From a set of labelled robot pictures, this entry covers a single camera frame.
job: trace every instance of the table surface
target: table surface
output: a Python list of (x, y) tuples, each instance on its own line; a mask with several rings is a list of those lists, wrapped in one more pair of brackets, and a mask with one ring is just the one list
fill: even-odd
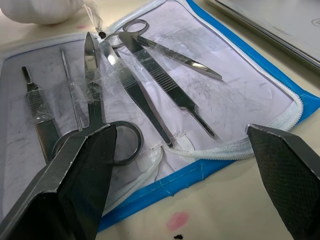
[[(106, 28), (122, 16), (134, 11), (146, 0), (96, 0), (99, 15)], [(316, 72), (279, 51), (260, 36), (233, 19), (208, 6), (204, 0), (196, 2), (217, 20), (276, 65), (289, 78), (310, 93), (320, 96), (320, 78)], [(82, 9), (67, 21), (43, 26), (21, 24), (7, 19), (0, 12), (0, 51), (23, 43), (95, 29)], [(292, 131), (299, 135), (320, 155), (320, 111), (318, 110)], [(177, 222), (187, 218), (178, 229), (168, 227), (172, 217)], [(254, 158), (239, 160), (206, 180), (167, 197), (107, 228), (97, 240), (164, 240), (181, 234), (183, 239), (217, 240), (292, 240), (274, 208), (260, 177)]]

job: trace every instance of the white cloth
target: white cloth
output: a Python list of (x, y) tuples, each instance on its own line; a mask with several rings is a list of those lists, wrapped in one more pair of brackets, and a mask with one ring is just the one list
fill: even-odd
[(83, 0), (0, 0), (9, 19), (22, 24), (57, 24), (76, 14)]

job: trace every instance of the blue fabric trim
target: blue fabric trim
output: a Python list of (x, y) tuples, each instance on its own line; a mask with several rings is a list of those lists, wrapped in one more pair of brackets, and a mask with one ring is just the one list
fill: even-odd
[[(232, 31), (218, 22), (215, 18), (200, 8), (193, 0), (186, 0), (192, 10), (207, 23), (214, 26), (218, 31), (224, 34), (229, 40), (237, 45), (256, 63), (258, 63), (266, 72), (274, 78), (285, 84), (288, 88), (298, 94), (303, 101), (303, 114), (299, 123), (313, 114), (320, 107), (320, 98), (303, 90), (282, 71), (275, 67), (272, 63), (266, 60), (252, 47), (246, 44), (241, 38), (235, 35)], [(136, 212), (158, 202), (182, 189), (204, 180), (211, 174), (225, 168), (234, 161), (223, 160), (198, 160), (183, 169), (172, 173), (171, 175), (154, 182), (132, 194), (127, 200), (120, 204), (117, 208), (105, 215), (100, 222), (99, 231), (102, 231), (113, 224), (135, 214)]]

